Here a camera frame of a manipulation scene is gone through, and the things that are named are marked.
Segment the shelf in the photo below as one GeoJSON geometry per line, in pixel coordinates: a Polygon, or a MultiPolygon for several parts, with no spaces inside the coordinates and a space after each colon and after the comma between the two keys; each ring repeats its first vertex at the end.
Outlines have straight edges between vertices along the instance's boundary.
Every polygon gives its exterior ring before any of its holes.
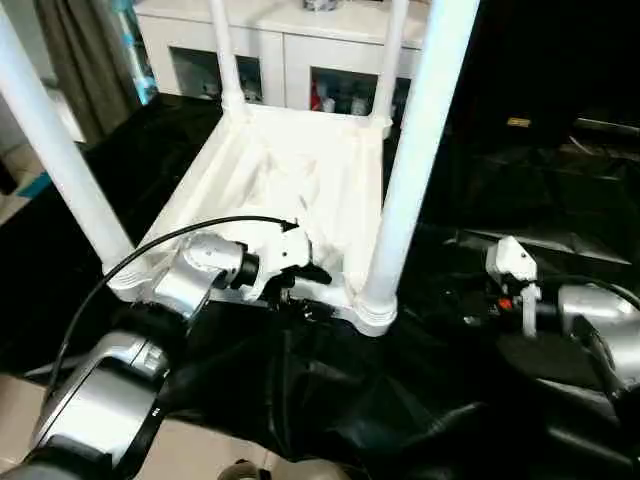
{"type": "MultiPolygon", "coordinates": [[[[229,24],[351,42],[383,45],[390,2],[343,0],[333,12],[309,12],[301,0],[226,0],[229,24]]],[[[405,24],[404,47],[419,49],[429,6],[411,2],[405,24]]],[[[139,16],[210,23],[207,0],[142,0],[139,16]]]]}

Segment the gray curtain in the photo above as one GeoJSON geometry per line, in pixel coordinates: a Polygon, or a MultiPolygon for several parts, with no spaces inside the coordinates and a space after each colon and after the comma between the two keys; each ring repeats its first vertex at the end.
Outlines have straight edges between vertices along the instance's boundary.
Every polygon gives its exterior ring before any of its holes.
{"type": "Polygon", "coordinates": [[[35,0],[58,86],[87,143],[129,118],[139,101],[103,0],[35,0]]]}

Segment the white plastic part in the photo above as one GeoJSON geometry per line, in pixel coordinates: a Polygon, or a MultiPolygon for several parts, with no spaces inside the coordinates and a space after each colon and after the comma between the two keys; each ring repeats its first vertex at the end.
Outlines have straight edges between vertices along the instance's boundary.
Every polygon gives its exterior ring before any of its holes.
{"type": "Polygon", "coordinates": [[[364,290],[361,319],[384,333],[397,314],[396,291],[449,106],[475,22],[479,0],[433,0],[398,151],[364,290]]]}
{"type": "Polygon", "coordinates": [[[265,243],[256,254],[260,259],[256,281],[243,292],[248,302],[258,300],[269,280],[285,268],[307,265],[311,261],[311,243],[302,228],[294,228],[265,243]]]}
{"type": "Polygon", "coordinates": [[[527,338],[536,338],[536,303],[542,292],[535,283],[530,283],[520,292],[522,296],[522,333],[527,338]]]}
{"type": "MultiPolygon", "coordinates": [[[[54,111],[2,4],[0,65],[0,92],[100,257],[103,269],[110,269],[133,251],[133,245],[54,111]]],[[[137,282],[134,270],[135,266],[123,272],[120,278],[124,285],[137,282]]]]}
{"type": "Polygon", "coordinates": [[[391,15],[387,27],[387,37],[384,44],[382,69],[378,75],[376,95],[371,111],[373,122],[382,122],[387,128],[391,125],[391,103],[398,75],[398,60],[402,51],[402,37],[404,22],[409,10],[409,0],[393,0],[391,15]]]}
{"type": "Polygon", "coordinates": [[[538,278],[536,261],[514,237],[505,237],[489,247],[485,267],[499,285],[504,283],[504,275],[520,282],[535,282],[538,278]]]}
{"type": "Polygon", "coordinates": [[[231,115],[245,114],[245,101],[238,64],[231,45],[231,32],[227,21],[227,12],[223,0],[209,0],[209,9],[213,20],[213,28],[218,53],[218,65],[222,77],[222,106],[231,115]]]}

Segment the floor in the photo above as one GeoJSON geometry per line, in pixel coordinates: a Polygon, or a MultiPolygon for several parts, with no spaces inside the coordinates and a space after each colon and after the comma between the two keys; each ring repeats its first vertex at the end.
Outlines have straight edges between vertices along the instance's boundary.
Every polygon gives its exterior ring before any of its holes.
{"type": "Polygon", "coordinates": [[[11,195],[0,194],[0,225],[29,203],[30,198],[19,193],[44,172],[38,156],[28,143],[3,154],[2,162],[18,183],[18,188],[11,195]]]}
{"type": "MultiPolygon", "coordinates": [[[[38,385],[0,375],[0,472],[27,452],[43,393],[38,385]]],[[[174,420],[162,424],[136,478],[215,480],[239,459],[269,470],[274,480],[348,480],[329,462],[293,464],[255,443],[174,420]]]]}

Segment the wire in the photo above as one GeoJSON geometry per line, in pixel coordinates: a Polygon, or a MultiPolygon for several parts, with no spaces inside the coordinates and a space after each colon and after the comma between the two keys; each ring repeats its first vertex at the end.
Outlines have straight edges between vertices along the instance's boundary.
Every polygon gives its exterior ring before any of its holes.
{"type": "Polygon", "coordinates": [[[587,155],[595,155],[590,148],[585,147],[582,143],[580,143],[578,141],[578,139],[576,137],[570,135],[569,136],[569,140],[571,140],[571,143],[573,143],[576,147],[578,147],[580,150],[582,150],[587,155]]]}
{"type": "Polygon", "coordinates": [[[200,230],[202,228],[212,227],[214,225],[221,225],[223,223],[233,223],[233,222],[249,222],[249,221],[277,223],[281,225],[285,231],[297,227],[296,224],[288,222],[286,220],[282,220],[274,217],[259,216],[259,215],[237,215],[233,217],[214,218],[211,220],[206,220],[204,222],[195,223],[193,225],[189,225],[187,227],[183,227],[173,232],[169,232],[165,235],[162,235],[150,241],[149,243],[143,245],[142,247],[139,247],[133,253],[128,255],[124,260],[118,263],[115,267],[113,267],[87,294],[83,302],[80,304],[80,307],[78,307],[78,310],[76,310],[76,313],[73,315],[73,318],[71,319],[71,322],[69,323],[69,326],[67,327],[67,330],[62,339],[62,343],[60,344],[60,349],[58,350],[56,359],[53,363],[53,368],[51,369],[51,378],[49,379],[49,384],[47,386],[47,391],[44,397],[45,400],[43,402],[43,405],[51,398],[51,396],[55,391],[56,383],[58,382],[58,377],[60,376],[60,369],[62,367],[62,363],[64,362],[64,356],[67,353],[67,349],[69,348],[69,341],[71,340],[71,336],[73,335],[74,330],[78,326],[78,322],[82,317],[82,314],[87,309],[87,306],[89,305],[89,303],[91,303],[91,300],[93,300],[93,297],[95,297],[96,294],[100,290],[102,290],[102,288],[105,285],[107,285],[107,283],[109,283],[118,273],[120,273],[120,271],[122,271],[127,265],[129,265],[131,262],[133,262],[135,259],[139,258],[140,256],[144,255],[146,252],[148,252],[152,248],[157,247],[158,245],[164,242],[167,242],[173,238],[179,237],[186,233],[193,232],[195,230],[200,230]]]}

